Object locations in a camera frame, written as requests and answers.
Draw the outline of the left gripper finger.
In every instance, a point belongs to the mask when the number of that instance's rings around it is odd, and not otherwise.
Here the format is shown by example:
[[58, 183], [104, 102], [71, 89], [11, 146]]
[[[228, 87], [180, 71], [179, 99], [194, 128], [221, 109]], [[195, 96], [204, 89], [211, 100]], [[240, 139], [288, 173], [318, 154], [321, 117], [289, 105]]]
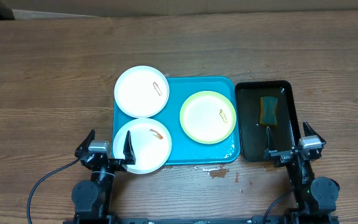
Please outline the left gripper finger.
[[95, 130], [92, 129], [88, 136], [83, 140], [83, 142], [75, 149], [75, 157], [81, 157], [84, 152], [86, 152], [95, 138]]
[[135, 164], [136, 158], [135, 158], [134, 150], [132, 147], [130, 131], [127, 131], [127, 133], [126, 133], [123, 154], [124, 154], [124, 160], [125, 160], [126, 164]]

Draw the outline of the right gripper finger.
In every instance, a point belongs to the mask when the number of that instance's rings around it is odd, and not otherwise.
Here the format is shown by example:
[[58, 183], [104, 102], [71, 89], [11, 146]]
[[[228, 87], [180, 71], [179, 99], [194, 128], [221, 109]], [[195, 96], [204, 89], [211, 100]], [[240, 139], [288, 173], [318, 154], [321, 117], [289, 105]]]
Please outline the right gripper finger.
[[266, 152], [276, 152], [277, 148], [273, 139], [273, 134], [269, 126], [266, 128]]
[[303, 122], [303, 131], [305, 134], [305, 137], [309, 136], [317, 136], [322, 144], [326, 144], [326, 140], [322, 138], [311, 126], [307, 121]]

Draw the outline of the green yellow sponge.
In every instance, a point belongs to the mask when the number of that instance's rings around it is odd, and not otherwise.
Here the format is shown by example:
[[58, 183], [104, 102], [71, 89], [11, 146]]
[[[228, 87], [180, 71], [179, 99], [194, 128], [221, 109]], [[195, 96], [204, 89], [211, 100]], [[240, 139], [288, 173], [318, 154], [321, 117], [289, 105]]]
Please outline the green yellow sponge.
[[278, 99], [273, 96], [263, 96], [260, 98], [259, 124], [277, 125], [277, 105]]

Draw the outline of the yellow-green rimmed plate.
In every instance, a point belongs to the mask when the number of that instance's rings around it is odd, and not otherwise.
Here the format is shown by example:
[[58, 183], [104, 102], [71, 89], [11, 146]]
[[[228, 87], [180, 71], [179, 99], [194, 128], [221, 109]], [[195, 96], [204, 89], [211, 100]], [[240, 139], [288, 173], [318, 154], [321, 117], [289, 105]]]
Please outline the yellow-green rimmed plate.
[[234, 105], [215, 91], [199, 91], [181, 106], [180, 125], [185, 134], [201, 144], [216, 144], [230, 136], [236, 126]]

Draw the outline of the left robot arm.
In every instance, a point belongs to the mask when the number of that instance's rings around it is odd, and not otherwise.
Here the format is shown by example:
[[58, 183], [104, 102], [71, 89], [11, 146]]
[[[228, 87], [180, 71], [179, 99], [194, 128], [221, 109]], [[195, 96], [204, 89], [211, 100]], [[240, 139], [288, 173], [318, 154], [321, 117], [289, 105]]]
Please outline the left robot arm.
[[109, 211], [115, 173], [126, 171], [134, 165], [136, 158], [131, 141], [131, 132], [125, 135], [123, 159], [111, 157], [107, 142], [94, 140], [95, 130], [76, 148], [75, 157], [81, 165], [91, 171], [89, 180], [77, 183], [71, 193], [75, 205], [73, 223], [121, 223], [121, 219]]

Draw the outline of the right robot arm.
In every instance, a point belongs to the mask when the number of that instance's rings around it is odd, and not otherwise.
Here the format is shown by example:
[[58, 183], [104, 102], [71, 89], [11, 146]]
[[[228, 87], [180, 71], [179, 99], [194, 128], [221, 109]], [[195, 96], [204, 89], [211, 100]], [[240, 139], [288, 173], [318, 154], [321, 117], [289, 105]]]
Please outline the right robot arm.
[[[264, 157], [273, 161], [274, 167], [286, 167], [291, 190], [276, 199], [263, 215], [262, 223], [338, 223], [331, 215], [336, 210], [339, 184], [327, 177], [315, 177], [311, 162], [321, 157], [326, 141], [308, 124], [303, 122], [305, 136], [287, 151], [277, 151], [270, 128], [266, 129]], [[286, 209], [280, 217], [270, 216], [273, 207], [290, 194], [294, 195], [295, 208]]]

